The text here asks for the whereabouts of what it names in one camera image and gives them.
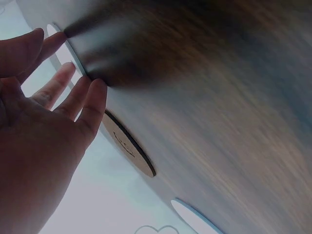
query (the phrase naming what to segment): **wooden surface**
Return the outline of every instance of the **wooden surface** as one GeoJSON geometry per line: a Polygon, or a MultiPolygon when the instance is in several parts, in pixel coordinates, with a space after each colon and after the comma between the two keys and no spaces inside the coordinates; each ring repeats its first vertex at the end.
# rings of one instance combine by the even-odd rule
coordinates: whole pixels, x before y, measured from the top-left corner
{"type": "Polygon", "coordinates": [[[312,233],[312,3],[18,0],[65,29],[148,184],[226,234],[312,233]]]}

